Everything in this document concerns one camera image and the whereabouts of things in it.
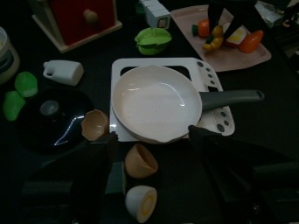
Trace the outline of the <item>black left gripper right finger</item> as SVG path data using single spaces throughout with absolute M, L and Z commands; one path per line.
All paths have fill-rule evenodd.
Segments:
M 228 224 L 299 224 L 299 161 L 252 143 L 190 127 L 191 146 Z

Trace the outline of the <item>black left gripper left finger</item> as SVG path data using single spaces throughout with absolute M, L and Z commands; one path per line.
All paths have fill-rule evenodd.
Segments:
M 116 150 L 117 134 L 111 133 L 29 177 L 21 224 L 99 224 Z

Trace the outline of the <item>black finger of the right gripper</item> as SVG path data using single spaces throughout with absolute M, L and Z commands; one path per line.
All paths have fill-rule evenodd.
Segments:
M 224 32 L 227 39 L 235 30 L 243 25 L 244 19 L 248 18 L 250 12 L 255 9 L 258 0 L 227 0 L 227 10 L 234 12 L 228 29 Z
M 219 24 L 223 10 L 224 10 L 223 0 L 210 0 L 208 20 L 211 29 L 214 29 Z

